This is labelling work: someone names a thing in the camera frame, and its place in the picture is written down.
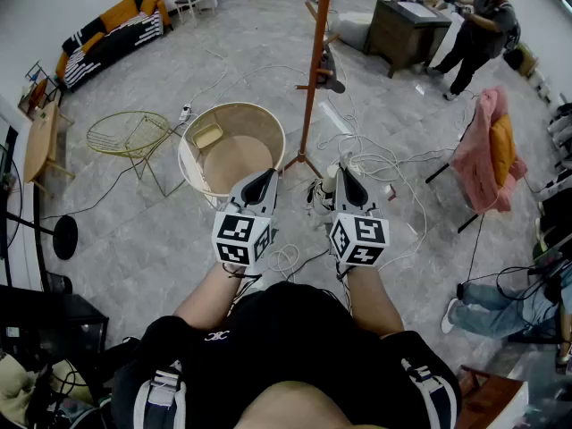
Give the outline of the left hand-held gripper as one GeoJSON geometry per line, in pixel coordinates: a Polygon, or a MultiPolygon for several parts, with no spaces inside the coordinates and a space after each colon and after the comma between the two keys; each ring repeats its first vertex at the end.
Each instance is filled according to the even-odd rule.
{"type": "Polygon", "coordinates": [[[211,239],[225,267],[240,267],[245,276],[265,271],[263,255],[273,241],[278,180],[273,168],[250,174],[232,187],[223,209],[215,214],[211,239]]]}

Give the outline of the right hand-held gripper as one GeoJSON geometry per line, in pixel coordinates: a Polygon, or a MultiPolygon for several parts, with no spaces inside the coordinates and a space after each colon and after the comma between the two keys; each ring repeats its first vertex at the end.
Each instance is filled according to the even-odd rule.
{"type": "Polygon", "coordinates": [[[342,267],[375,267],[390,246],[389,222],[370,185],[353,170],[340,164],[335,180],[329,239],[337,262],[342,267]]]}

